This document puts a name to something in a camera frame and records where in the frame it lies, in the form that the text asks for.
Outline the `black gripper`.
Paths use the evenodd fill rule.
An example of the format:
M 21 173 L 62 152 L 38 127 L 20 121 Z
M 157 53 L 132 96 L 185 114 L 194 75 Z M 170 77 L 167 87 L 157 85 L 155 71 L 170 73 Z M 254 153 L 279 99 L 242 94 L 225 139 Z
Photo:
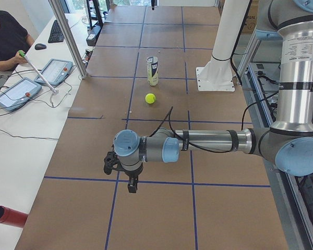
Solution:
M 128 191 L 129 193 L 137 193 L 137 182 L 139 181 L 139 175 L 142 173 L 142 168 L 137 168 L 133 171 L 126 171 L 125 174 L 129 177 Z

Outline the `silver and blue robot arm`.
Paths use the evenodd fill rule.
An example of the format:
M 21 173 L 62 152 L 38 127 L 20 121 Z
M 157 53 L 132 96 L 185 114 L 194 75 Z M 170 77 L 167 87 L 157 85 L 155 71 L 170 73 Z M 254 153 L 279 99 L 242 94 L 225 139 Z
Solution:
M 313 1 L 261 1 L 258 29 L 282 37 L 278 109 L 268 128 L 173 130 L 158 127 L 150 136 L 132 130 L 116 134 L 104 172 L 122 171 L 128 190 L 137 191 L 143 163 L 178 160 L 181 151 L 242 151 L 272 162 L 293 176 L 313 173 Z

